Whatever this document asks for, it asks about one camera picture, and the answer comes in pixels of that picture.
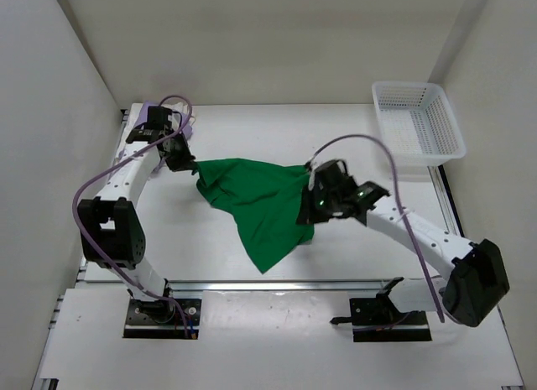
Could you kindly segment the purple t-shirt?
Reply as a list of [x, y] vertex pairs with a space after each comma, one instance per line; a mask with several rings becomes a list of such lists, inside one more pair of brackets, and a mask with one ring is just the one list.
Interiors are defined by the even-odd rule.
[[149, 172], [196, 170], [196, 157], [188, 140], [192, 134], [193, 106], [183, 96], [171, 95], [160, 102], [146, 102], [125, 137], [118, 163], [122, 166], [149, 160]]

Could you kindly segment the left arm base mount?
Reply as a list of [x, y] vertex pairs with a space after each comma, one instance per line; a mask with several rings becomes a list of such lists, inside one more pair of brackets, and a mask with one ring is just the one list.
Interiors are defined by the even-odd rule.
[[127, 339], [188, 340], [199, 338], [202, 298], [176, 298], [185, 315], [163, 301], [129, 299], [123, 337]]

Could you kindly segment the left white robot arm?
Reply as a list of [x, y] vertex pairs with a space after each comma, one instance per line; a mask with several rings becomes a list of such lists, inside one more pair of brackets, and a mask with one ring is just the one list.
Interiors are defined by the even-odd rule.
[[196, 159], [184, 135], [190, 128], [190, 105], [145, 106], [140, 114], [145, 119], [124, 130], [116, 163], [101, 174], [104, 186], [90, 199], [77, 194], [73, 214], [86, 260], [117, 275], [134, 299], [153, 302], [169, 297], [169, 285], [145, 257], [138, 200], [159, 166], [191, 171]]

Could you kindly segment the green t-shirt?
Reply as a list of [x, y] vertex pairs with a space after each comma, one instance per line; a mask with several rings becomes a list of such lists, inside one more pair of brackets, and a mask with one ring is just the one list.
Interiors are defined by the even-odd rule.
[[198, 191], [213, 208], [233, 217], [242, 245], [260, 273], [313, 239], [313, 226], [296, 223], [301, 192], [309, 181], [304, 166], [214, 159], [200, 161], [196, 172]]

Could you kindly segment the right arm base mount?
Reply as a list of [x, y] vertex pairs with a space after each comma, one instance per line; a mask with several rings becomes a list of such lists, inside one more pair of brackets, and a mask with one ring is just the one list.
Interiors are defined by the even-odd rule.
[[403, 281], [402, 277], [392, 279], [374, 298], [350, 298], [350, 315], [333, 317], [330, 324], [349, 324], [355, 343], [432, 341], [424, 311], [400, 312], [388, 299], [395, 286]]

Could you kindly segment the cream white t-shirt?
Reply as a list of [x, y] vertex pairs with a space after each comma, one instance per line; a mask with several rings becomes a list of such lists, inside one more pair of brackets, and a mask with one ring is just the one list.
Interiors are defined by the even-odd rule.
[[[182, 101], [178, 101], [175, 104], [173, 104], [171, 107], [174, 111], [180, 112], [183, 115], [183, 121], [185, 121], [186, 116], [189, 113], [189, 109], [190, 109], [189, 105]], [[191, 116], [189, 118], [189, 124], [193, 125], [195, 122], [196, 122], [196, 113], [192, 111]]]

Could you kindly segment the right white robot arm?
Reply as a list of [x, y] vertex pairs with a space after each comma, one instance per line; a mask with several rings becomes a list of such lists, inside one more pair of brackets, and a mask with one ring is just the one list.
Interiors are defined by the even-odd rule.
[[430, 279], [395, 278], [376, 295], [388, 317], [440, 309], [454, 322], [477, 327], [510, 289], [499, 247], [452, 235], [399, 208], [395, 193], [372, 181], [361, 185], [342, 159], [312, 168], [301, 194], [299, 225], [352, 218], [390, 237], [434, 269]]

